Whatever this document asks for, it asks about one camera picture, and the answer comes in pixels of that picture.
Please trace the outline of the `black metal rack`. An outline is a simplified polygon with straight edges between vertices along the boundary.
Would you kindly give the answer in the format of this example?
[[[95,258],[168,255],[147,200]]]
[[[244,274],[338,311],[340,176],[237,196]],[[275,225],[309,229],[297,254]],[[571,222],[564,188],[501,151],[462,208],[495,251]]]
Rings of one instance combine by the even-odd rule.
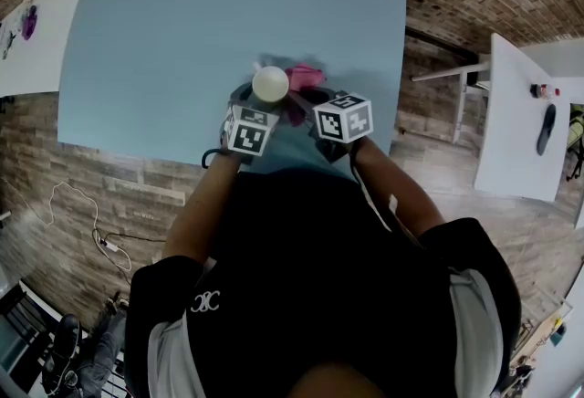
[[[40,380],[57,324],[19,284],[0,298],[0,368],[25,393]]]

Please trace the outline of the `long white table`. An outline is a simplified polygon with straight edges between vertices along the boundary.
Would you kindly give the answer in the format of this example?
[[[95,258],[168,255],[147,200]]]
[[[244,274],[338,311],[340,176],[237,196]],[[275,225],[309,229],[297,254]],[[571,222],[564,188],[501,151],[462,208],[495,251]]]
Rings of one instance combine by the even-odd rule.
[[[28,40],[21,35],[22,17],[37,6],[36,29]],[[68,34],[78,0],[23,0],[0,21],[16,25],[18,35],[6,60],[0,58],[0,97],[54,92],[59,89]]]

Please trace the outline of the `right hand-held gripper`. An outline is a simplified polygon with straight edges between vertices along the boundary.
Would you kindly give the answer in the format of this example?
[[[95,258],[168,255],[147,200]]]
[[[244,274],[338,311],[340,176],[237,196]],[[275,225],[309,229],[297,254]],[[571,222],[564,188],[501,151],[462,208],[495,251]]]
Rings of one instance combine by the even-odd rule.
[[[346,154],[345,145],[373,132],[372,106],[357,93],[336,97],[336,92],[321,87],[303,87],[296,93],[296,104],[312,110],[318,137],[318,151],[328,162]]]

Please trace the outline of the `small black white gadget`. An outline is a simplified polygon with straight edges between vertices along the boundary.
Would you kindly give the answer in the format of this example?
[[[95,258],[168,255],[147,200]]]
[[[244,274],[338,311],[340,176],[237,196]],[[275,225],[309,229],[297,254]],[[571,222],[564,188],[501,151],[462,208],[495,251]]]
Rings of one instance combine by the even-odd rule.
[[[6,60],[8,53],[12,48],[15,39],[18,35],[18,28],[16,25],[4,25],[2,33],[0,34],[0,58]]]

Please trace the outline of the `yellow-green bag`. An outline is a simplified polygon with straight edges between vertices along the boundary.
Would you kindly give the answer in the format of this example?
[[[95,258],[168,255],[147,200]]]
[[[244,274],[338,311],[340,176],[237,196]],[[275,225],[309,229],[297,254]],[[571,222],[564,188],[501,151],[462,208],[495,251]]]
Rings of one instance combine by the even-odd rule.
[[[568,125],[567,151],[574,152],[577,163],[571,175],[566,176],[566,181],[578,179],[584,165],[584,105],[571,103]]]

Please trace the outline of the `person's right forearm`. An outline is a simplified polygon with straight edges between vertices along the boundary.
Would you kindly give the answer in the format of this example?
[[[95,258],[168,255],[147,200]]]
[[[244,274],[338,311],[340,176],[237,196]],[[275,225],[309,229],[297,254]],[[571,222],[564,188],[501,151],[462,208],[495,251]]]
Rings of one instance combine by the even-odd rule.
[[[430,196],[369,138],[353,142],[349,154],[374,201],[389,207],[395,198],[396,217],[412,236],[445,223]]]

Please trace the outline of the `light blue table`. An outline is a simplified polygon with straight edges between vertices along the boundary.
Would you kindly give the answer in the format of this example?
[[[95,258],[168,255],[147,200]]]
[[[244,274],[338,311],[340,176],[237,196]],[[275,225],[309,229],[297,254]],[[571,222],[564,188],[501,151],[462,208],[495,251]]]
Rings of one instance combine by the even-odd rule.
[[[373,107],[391,147],[406,0],[79,0],[58,98],[60,141],[198,163],[255,64],[321,69]]]

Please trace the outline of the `white ceramic mug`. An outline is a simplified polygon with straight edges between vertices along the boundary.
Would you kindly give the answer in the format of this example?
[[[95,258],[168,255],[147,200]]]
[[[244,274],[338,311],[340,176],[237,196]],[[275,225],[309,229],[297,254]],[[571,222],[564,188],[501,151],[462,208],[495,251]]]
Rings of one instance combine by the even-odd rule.
[[[252,90],[263,102],[276,103],[282,100],[289,90],[287,73],[275,66],[253,64],[255,75],[252,78]]]

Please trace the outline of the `pink cloth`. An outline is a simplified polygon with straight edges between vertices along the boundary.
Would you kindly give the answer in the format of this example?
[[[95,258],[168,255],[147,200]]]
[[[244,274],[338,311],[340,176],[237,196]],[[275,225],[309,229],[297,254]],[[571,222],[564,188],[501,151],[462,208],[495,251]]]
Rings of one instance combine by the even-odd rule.
[[[307,64],[298,64],[293,68],[286,68],[285,73],[289,83],[289,92],[300,93],[302,89],[313,89],[325,82],[325,73],[318,68]],[[304,114],[296,106],[288,106],[287,114],[293,127],[298,127],[304,121]]]

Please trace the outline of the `black wristband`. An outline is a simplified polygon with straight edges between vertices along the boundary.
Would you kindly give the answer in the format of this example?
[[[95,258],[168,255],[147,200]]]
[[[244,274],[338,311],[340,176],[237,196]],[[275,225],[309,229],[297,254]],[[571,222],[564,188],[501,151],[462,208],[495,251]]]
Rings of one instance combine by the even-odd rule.
[[[201,159],[201,166],[203,169],[207,170],[209,168],[209,163],[207,162],[212,155],[221,155],[221,156],[229,156],[231,154],[231,152],[227,149],[224,148],[212,148],[207,150]]]

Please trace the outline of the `person's left forearm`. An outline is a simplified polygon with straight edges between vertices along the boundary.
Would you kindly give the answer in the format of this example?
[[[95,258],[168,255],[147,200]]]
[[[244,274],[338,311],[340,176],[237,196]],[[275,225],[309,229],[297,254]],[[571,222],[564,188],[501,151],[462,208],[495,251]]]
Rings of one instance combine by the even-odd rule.
[[[189,257],[204,264],[209,257],[241,160],[234,154],[216,154],[185,206],[175,217],[162,257]]]

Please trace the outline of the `purple object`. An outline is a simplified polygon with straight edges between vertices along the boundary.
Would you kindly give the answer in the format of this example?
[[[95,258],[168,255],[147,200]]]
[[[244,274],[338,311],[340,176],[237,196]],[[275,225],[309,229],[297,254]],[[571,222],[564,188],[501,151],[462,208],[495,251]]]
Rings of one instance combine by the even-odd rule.
[[[24,40],[33,36],[37,24],[37,6],[31,5],[22,17],[21,35]]]

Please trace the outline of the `white table with slanted legs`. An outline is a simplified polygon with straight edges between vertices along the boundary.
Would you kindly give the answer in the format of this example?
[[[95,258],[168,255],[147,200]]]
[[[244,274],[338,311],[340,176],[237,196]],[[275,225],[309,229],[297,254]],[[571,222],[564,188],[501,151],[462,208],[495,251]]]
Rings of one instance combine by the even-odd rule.
[[[552,202],[555,200],[566,152],[569,101],[535,99],[532,84],[558,88],[555,80],[515,45],[498,34],[491,36],[490,58],[478,64],[412,78],[413,82],[456,76],[459,79],[453,140],[459,137],[467,94],[487,97],[483,141],[474,179],[478,191]],[[536,151],[546,108],[556,105],[557,116],[547,148]]]

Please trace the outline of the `red-capped soda bottle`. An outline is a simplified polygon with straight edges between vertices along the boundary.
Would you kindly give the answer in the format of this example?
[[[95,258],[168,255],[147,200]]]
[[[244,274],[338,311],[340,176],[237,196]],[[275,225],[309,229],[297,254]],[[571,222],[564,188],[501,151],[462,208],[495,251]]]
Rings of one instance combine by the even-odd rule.
[[[560,89],[548,84],[532,84],[530,94],[535,99],[554,100],[560,96]]]

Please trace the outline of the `person's torso in black shirt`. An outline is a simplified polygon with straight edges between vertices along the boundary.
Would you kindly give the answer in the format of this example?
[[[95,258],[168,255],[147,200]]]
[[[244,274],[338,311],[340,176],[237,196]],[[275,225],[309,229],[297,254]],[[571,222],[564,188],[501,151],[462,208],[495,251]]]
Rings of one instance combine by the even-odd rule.
[[[135,273],[134,398],[284,398],[331,363],[388,396],[488,398],[506,376],[520,299],[473,218],[411,242],[349,179],[239,173],[213,243],[212,268],[175,256]]]

